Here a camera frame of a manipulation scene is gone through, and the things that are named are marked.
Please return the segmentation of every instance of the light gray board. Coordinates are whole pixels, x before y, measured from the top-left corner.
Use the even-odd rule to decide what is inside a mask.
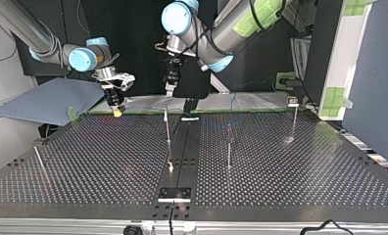
[[[69,107],[79,116],[103,95],[95,82],[56,78],[1,106],[0,116],[64,126],[71,121]]]
[[[39,152],[45,168],[29,151],[0,170],[0,217],[152,219],[159,189],[175,186],[162,116],[87,117]]]
[[[190,128],[191,147],[185,151],[199,153],[196,183],[191,183],[195,199],[185,205],[190,220],[388,223],[388,171],[326,122],[299,114],[294,129],[291,113],[201,120],[208,125]],[[222,126],[230,123],[228,168]],[[197,147],[190,144],[198,138]],[[181,181],[182,187],[190,182]]]
[[[373,3],[344,127],[388,160],[388,0]]]

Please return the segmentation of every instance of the perforated metal table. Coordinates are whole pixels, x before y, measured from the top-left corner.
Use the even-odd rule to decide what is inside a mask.
[[[388,172],[308,114],[90,116],[0,170],[0,217],[388,223]],[[190,188],[191,203],[158,203]]]

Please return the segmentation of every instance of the metal bracket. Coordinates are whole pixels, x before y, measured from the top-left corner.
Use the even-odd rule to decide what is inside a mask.
[[[190,203],[191,188],[162,188],[159,203]]]

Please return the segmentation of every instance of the white wall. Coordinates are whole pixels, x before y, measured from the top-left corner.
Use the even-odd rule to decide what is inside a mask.
[[[15,42],[0,28],[0,59],[14,52]],[[33,88],[30,77],[23,75],[18,52],[0,62],[0,102],[25,93]],[[38,138],[39,123],[0,117],[0,167],[17,158]]]

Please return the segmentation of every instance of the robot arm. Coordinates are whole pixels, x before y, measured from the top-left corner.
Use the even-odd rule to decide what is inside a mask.
[[[202,71],[221,72],[231,63],[233,51],[240,44],[280,19],[287,2],[290,1],[233,1],[223,9],[218,23],[215,23],[217,26],[207,28],[197,17],[197,0],[175,1],[167,5],[162,14],[163,27],[170,34],[168,61],[194,54],[199,59]]]
[[[86,41],[85,47],[62,45],[60,40],[41,21],[36,19],[17,0],[0,0],[0,20],[9,30],[29,46],[31,57],[43,63],[59,64],[77,71],[96,71],[109,106],[116,117],[124,109],[126,91],[135,80],[133,75],[118,73],[113,65],[109,44],[104,37]]]

